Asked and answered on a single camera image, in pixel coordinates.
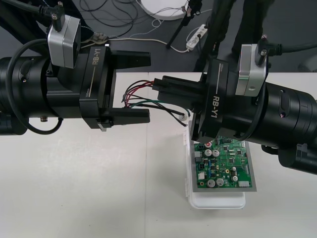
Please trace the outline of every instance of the black connector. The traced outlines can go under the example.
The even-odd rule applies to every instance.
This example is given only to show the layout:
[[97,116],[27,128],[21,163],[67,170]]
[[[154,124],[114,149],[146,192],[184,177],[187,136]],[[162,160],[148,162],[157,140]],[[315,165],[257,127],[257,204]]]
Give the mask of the black connector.
[[41,6],[40,15],[52,20],[55,31],[59,32],[62,30],[65,22],[65,10],[62,2],[58,2],[58,5],[55,7]]

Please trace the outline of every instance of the wire bundle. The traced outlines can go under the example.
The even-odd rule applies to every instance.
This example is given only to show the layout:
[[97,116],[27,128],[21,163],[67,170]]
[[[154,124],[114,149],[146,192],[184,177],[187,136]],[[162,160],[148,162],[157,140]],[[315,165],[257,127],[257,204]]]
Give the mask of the wire bundle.
[[[133,108],[133,107],[146,107],[146,108],[154,108],[159,110],[164,110],[167,113],[169,113],[178,123],[180,123],[182,126],[187,126],[187,124],[183,123],[179,118],[177,118],[174,114],[179,115],[182,119],[186,119],[187,116],[190,117],[190,112],[187,109],[184,109],[187,113],[181,113],[179,111],[169,109],[162,104],[165,102],[159,101],[159,100],[151,100],[149,98],[140,97],[138,95],[135,95],[135,92],[138,91],[141,88],[145,87],[151,87],[153,86],[153,81],[148,80],[139,80],[133,84],[131,84],[127,90],[124,92],[122,96],[122,102],[124,102],[124,107],[126,108]],[[130,100],[142,100],[136,103],[129,103]]]
[[[119,8],[119,7],[114,3],[115,1],[118,2],[118,3],[123,3],[123,4],[131,4],[131,6],[133,6],[133,8],[135,9],[135,12],[136,12],[136,13],[135,13],[135,17],[132,17],[130,13],[126,12],[125,10],[123,10],[123,9],[121,9],[121,8]],[[109,26],[109,27],[126,27],[126,26],[129,26],[129,25],[130,25],[130,27],[129,27],[128,30],[126,30],[125,32],[123,32],[123,33],[117,35],[117,37],[123,36],[124,34],[128,33],[129,31],[131,31],[131,29],[132,29],[132,27],[133,27],[133,25],[134,25],[135,20],[136,20],[136,19],[138,18],[138,16],[139,16],[139,12],[138,12],[136,6],[133,4],[133,1],[132,1],[132,0],[129,0],[129,2],[122,2],[122,1],[119,1],[119,0],[111,0],[113,6],[114,6],[116,9],[118,9],[119,11],[125,13],[125,14],[128,15],[128,17],[129,17],[129,20],[130,20],[130,21],[129,21],[129,22],[123,22],[123,24],[121,24],[121,25],[111,25],[111,24],[105,23],[105,22],[101,21],[99,18],[97,18],[97,17],[93,14],[94,11],[100,10],[100,8],[102,8],[107,2],[108,2],[108,0],[105,0],[99,7],[95,8],[95,9],[90,9],[90,7],[89,7],[89,5],[88,5],[88,3],[87,3],[86,0],[80,0],[80,1],[79,1],[79,6],[80,6],[80,8],[81,8],[82,10],[84,10],[85,12],[89,12],[90,15],[91,15],[97,22],[101,23],[102,25]]]

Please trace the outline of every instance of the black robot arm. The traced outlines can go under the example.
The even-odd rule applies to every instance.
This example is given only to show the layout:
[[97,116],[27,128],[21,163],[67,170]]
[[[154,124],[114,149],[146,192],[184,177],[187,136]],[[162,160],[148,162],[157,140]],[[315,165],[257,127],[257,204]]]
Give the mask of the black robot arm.
[[317,175],[317,103],[305,92],[265,82],[267,56],[281,47],[259,43],[243,45],[239,72],[213,59],[199,82],[164,76],[153,89],[159,100],[194,112],[193,140],[248,140],[278,155],[282,166]]
[[[22,135],[27,128],[9,104],[5,78],[10,58],[0,59],[0,135]],[[24,118],[83,118],[102,131],[114,125],[148,123],[149,110],[114,108],[116,69],[151,65],[149,53],[91,47],[74,69],[45,57],[20,57],[12,74],[15,104]]]

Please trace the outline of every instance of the screw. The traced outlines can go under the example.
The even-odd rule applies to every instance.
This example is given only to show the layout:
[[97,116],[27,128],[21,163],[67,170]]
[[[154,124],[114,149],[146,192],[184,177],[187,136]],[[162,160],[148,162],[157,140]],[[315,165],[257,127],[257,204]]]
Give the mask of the screw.
[[48,121],[48,117],[41,117],[41,122],[47,122]]
[[266,56],[267,55],[267,50],[262,50],[261,51],[261,56]]
[[52,19],[57,20],[57,15],[55,13],[52,14]]

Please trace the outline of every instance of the person's leg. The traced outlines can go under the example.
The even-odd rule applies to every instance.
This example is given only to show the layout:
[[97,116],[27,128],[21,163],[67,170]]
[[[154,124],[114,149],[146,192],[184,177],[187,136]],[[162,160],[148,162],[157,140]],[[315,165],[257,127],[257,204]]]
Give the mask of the person's leg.
[[240,55],[242,44],[256,44],[263,34],[263,21],[274,0],[245,0],[243,16],[236,35],[232,52]]

